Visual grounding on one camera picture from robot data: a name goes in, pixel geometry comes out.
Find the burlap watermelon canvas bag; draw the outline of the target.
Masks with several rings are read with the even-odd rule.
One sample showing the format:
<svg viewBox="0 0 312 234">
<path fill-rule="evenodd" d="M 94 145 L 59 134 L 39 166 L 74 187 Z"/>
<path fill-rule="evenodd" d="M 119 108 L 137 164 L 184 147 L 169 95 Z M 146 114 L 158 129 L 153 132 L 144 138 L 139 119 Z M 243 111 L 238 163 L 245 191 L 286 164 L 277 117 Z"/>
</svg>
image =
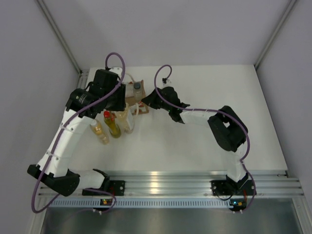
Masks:
<svg viewBox="0 0 312 234">
<path fill-rule="evenodd" d="M 141 82 L 142 91 L 143 91 L 143 97 L 146 97 L 145 89 L 144 89 L 144 81 L 135 81 L 132 75 L 129 73 L 125 74 L 125 77 L 128 76 L 130 79 L 125 79 L 124 84 L 126 85 L 126 94 L 125 94 L 125 101 L 129 104 L 130 110 L 132 115 L 137 114 L 137 108 L 138 108 L 138 114 L 147 114 L 149 112 L 148 106 L 144 104 L 142 101 L 136 102 L 133 94 L 133 84 L 135 82 Z"/>
</svg>

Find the grey cap clear jar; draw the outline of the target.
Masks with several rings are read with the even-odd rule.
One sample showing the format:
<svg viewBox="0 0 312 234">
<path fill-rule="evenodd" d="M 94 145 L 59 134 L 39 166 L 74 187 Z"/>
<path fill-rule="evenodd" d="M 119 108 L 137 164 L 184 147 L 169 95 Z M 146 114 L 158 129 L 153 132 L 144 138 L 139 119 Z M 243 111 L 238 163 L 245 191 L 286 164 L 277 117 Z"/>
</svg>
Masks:
<svg viewBox="0 0 312 234">
<path fill-rule="evenodd" d="M 136 102 L 140 102 L 143 97 L 141 82 L 135 82 L 133 84 L 133 94 Z"/>
</svg>

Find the white cap amber bottle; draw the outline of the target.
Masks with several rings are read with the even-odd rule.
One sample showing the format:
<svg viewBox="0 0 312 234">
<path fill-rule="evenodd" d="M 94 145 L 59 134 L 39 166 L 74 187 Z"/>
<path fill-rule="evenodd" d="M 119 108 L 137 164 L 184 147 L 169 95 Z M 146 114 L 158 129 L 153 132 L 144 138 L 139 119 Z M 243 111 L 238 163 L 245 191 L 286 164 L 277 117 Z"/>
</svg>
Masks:
<svg viewBox="0 0 312 234">
<path fill-rule="evenodd" d="M 131 113 L 129 104 L 126 103 L 124 111 L 115 112 L 115 116 L 121 125 L 122 130 L 127 134 L 131 134 L 134 129 L 134 118 Z"/>
<path fill-rule="evenodd" d="M 109 143 L 109 138 L 105 133 L 101 123 L 97 119 L 93 119 L 93 121 L 90 123 L 90 128 L 102 144 L 107 145 Z"/>
</svg>

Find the red cap yellow bottle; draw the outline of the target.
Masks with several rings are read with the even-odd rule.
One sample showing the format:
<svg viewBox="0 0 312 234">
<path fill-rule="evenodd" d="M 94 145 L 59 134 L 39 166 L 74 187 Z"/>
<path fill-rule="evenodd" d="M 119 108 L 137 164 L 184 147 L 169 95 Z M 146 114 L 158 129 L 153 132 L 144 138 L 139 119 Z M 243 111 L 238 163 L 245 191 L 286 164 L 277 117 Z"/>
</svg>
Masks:
<svg viewBox="0 0 312 234">
<path fill-rule="evenodd" d="M 104 111 L 104 122 L 109 128 L 109 132 L 113 138 L 119 138 L 121 136 L 120 127 L 116 124 L 115 118 L 110 111 Z"/>
</svg>

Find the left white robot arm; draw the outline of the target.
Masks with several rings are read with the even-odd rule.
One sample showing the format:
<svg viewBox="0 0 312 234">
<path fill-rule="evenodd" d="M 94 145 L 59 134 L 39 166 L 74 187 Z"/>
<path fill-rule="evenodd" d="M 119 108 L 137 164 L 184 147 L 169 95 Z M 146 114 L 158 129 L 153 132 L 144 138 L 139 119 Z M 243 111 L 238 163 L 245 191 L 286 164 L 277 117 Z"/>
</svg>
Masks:
<svg viewBox="0 0 312 234">
<path fill-rule="evenodd" d="M 69 164 L 81 136 L 95 122 L 97 114 L 103 110 L 125 109 L 124 84 L 107 99 L 90 106 L 114 89 L 121 74 L 119 67 L 98 69 L 85 89 L 77 88 L 70 94 L 53 141 L 42 159 L 28 167 L 28 174 L 63 196 L 69 196 L 77 189 L 94 189 L 100 195 L 109 192 L 110 178 L 105 172 L 99 169 L 73 171 Z"/>
</svg>

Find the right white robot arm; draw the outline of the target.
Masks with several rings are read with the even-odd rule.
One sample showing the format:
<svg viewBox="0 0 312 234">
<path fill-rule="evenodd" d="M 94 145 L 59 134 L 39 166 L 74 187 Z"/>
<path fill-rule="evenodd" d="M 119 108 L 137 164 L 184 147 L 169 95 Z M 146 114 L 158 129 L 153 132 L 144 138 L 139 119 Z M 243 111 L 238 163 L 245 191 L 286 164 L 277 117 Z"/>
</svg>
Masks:
<svg viewBox="0 0 312 234">
<path fill-rule="evenodd" d="M 209 127 L 225 154 L 227 174 L 224 190 L 234 195 L 244 189 L 249 175 L 243 160 L 250 151 L 250 139 L 247 127 L 230 106 L 225 105 L 219 110 L 188 108 L 189 104 L 181 102 L 171 86 L 155 88 L 141 101 L 153 109 L 166 110 L 175 122 Z"/>
</svg>

